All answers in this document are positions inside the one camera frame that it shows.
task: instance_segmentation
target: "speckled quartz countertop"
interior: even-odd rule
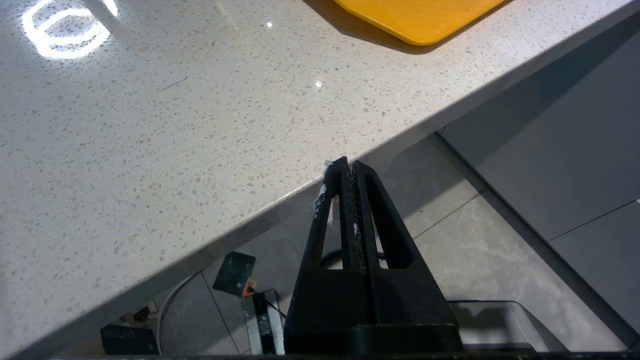
[[[514,0],[419,49],[321,0],[3,1],[0,357],[637,9]]]

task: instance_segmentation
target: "cable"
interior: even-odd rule
[[[254,295],[258,294],[257,291],[255,291],[254,288],[252,288],[251,286],[247,287],[247,290],[253,292]],[[271,306],[275,311],[278,311],[280,313],[280,315],[282,315],[283,318],[285,318],[285,320],[287,319],[287,315],[285,315],[282,311],[280,311],[279,308],[277,308],[275,305],[273,305],[269,300],[267,300],[266,297],[263,297],[264,301],[267,303],[267,305]]]
[[[264,301],[267,303],[267,305],[271,306],[275,311],[278,311],[280,313],[280,315],[282,315],[283,318],[287,318],[287,315],[284,315],[284,313],[282,311],[280,311],[279,308],[275,307],[269,300],[264,299]]]
[[[160,346],[160,329],[162,328],[162,319],[164,318],[164,310],[169,307],[173,298],[178,295],[178,292],[185,286],[189,281],[191,281],[198,273],[195,273],[188,278],[182,280],[180,284],[176,285],[173,290],[169,293],[169,295],[164,300],[162,307],[160,308],[160,314],[158,315],[158,322],[156,325],[156,346],[158,347],[158,354],[162,355],[162,347]]]

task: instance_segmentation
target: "white cable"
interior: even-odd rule
[[[171,304],[173,298],[178,294],[180,289],[182,289],[189,281],[191,281],[198,273],[195,273],[188,278],[182,280],[180,284],[176,285],[175,288],[169,293],[169,295],[164,300],[162,307],[160,308],[160,314],[158,315],[158,321],[156,326],[156,346],[158,347],[158,354],[162,355],[162,347],[160,346],[160,328],[162,326],[162,319],[164,317],[164,310]]]

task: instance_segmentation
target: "black cable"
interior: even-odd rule
[[[287,318],[287,315],[284,315],[284,313],[282,311],[280,311],[279,308],[275,307],[269,300],[264,299],[264,301],[267,303],[267,305],[271,306],[275,311],[278,311],[280,313],[280,315],[282,315],[283,318]]]
[[[255,291],[255,289],[252,288],[251,286],[247,286],[247,290],[253,292],[254,294],[258,294],[258,292]],[[278,311],[280,313],[280,315],[282,315],[282,317],[284,317],[285,319],[287,318],[287,315],[285,315],[282,311],[280,311],[279,308],[277,308],[269,300],[267,300],[266,297],[264,298],[264,301],[267,303],[267,305],[271,306],[275,311]]]
[[[320,267],[325,267],[328,263],[335,260],[335,258],[339,258],[342,256],[342,249],[335,249],[327,252],[322,259],[320,259]],[[383,252],[377,252],[376,257],[378,260],[386,259],[385,254]]]

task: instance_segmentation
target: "white debris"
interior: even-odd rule
[[[318,193],[318,197],[316,197],[316,201],[314,201],[314,218],[318,217],[318,211],[320,211],[320,204],[324,201],[324,193],[326,193],[326,185],[322,183],[320,186],[320,192]]]
[[[331,165],[333,165],[333,161],[331,161],[331,160],[325,160],[324,161],[324,170],[322,171],[322,176],[323,177],[326,174],[326,169],[328,169]]]

